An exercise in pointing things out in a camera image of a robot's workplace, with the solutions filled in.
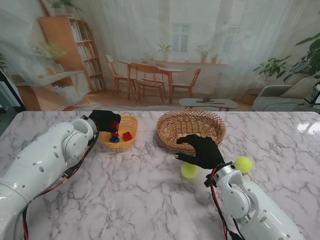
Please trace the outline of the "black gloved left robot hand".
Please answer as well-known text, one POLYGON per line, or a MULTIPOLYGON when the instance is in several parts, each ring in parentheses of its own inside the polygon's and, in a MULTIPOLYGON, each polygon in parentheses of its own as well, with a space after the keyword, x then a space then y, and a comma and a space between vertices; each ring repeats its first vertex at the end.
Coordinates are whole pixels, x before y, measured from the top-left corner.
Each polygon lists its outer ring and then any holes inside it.
POLYGON ((121 116, 109 110, 93 110, 88 117, 91 119, 100 132, 116 133, 118 129, 114 123, 120 123, 121 116))

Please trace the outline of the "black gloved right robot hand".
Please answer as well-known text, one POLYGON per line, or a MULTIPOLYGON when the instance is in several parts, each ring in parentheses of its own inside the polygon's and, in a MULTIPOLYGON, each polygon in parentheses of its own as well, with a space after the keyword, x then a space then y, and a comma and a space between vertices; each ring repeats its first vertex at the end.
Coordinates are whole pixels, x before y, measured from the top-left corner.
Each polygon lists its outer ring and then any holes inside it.
POLYGON ((176 153, 174 157, 178 160, 207 170, 213 170, 225 163, 217 144, 210 137, 204 138, 196 134, 190 134, 180 137, 176 143, 179 145, 187 143, 195 150, 194 156, 181 152, 176 153))

